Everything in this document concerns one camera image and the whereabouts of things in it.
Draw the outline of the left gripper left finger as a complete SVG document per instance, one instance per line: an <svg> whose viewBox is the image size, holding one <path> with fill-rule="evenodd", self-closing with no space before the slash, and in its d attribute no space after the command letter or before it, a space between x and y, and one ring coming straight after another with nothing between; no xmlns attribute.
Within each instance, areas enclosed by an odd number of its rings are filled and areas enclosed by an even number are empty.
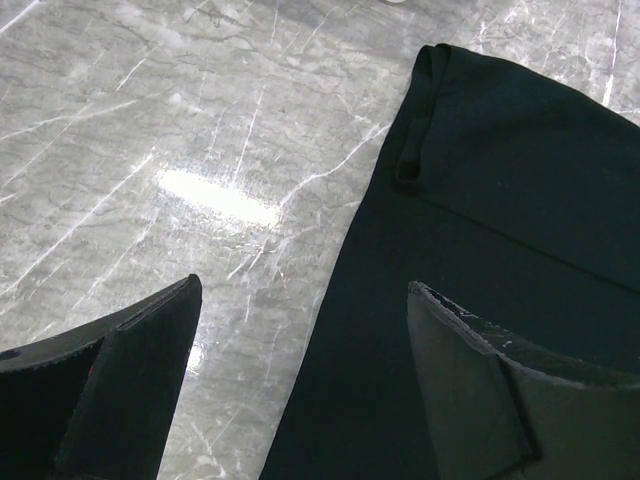
<svg viewBox="0 0 640 480"><path fill-rule="evenodd" d="M197 275L1 354L4 479L157 477L202 305Z"/></svg>

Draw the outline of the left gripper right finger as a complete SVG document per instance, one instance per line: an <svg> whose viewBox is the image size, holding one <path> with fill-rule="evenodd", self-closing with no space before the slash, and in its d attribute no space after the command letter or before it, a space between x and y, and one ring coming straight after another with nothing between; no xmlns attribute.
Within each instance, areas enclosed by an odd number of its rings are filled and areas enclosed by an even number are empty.
<svg viewBox="0 0 640 480"><path fill-rule="evenodd" d="M411 349L443 479L635 479L639 378L553 353L408 287Z"/></svg>

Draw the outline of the black t shirt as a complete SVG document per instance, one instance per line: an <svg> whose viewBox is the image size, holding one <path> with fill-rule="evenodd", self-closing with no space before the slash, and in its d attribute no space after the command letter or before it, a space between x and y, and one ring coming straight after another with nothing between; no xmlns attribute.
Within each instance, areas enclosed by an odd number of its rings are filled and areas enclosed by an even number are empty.
<svg viewBox="0 0 640 480"><path fill-rule="evenodd" d="M407 324L413 282L639 378L638 128L515 63L422 48L263 478L443 479Z"/></svg>

